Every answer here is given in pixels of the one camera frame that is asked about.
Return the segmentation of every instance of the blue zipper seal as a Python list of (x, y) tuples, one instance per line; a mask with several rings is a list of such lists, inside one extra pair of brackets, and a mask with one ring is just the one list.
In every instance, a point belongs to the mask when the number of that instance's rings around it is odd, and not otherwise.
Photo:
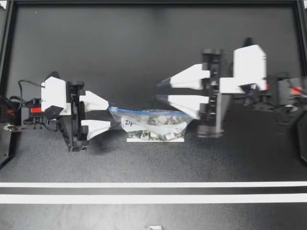
[(127, 113), (127, 114), (139, 114), (139, 115), (187, 115), (181, 111), (170, 111), (170, 112), (148, 112), (148, 111), (135, 111), (128, 109), (119, 109), (117, 107), (108, 107), (108, 111), (110, 112), (119, 112), (119, 113)]

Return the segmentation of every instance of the black stripe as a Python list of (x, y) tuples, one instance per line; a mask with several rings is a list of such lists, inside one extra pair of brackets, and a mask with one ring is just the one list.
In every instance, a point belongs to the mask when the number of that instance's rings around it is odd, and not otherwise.
[(0, 194), (12, 195), (248, 195), (295, 193), (307, 193), (307, 186), (231, 188), (0, 188)]

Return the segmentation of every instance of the white stripe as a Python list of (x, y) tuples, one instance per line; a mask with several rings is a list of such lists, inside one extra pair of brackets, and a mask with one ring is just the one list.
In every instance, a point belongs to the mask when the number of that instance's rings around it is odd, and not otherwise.
[(141, 140), (138, 138), (127, 138), (127, 142), (184, 142), (184, 138), (177, 138), (174, 140)]
[(307, 194), (0, 195), (1, 204), (226, 204), (307, 202)]
[(31, 188), (231, 188), (294, 186), (307, 186), (307, 181), (208, 183), (0, 183), (0, 187)]

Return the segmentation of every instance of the white label on bag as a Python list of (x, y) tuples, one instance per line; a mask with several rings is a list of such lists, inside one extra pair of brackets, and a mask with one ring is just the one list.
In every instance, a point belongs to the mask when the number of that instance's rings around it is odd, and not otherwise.
[(139, 124), (134, 121), (131, 121), (127, 118), (121, 118), (121, 127), (126, 132), (148, 130), (156, 134), (165, 135), (168, 133), (180, 133), (187, 127), (186, 122), (179, 123), (177, 125), (161, 125), (161, 126), (151, 126), (146, 124)]
[(138, 125), (136, 122), (131, 121), (127, 118), (122, 117), (121, 118), (121, 127), (126, 131), (126, 132), (133, 132), (133, 131), (140, 131), (144, 130), (144, 127)]

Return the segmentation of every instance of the bag contents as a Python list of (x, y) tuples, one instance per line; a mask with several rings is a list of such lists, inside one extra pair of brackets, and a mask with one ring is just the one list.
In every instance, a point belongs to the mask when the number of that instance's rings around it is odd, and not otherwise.
[(184, 137), (192, 117), (184, 112), (169, 110), (133, 111), (108, 108), (116, 122), (133, 138), (166, 141)]

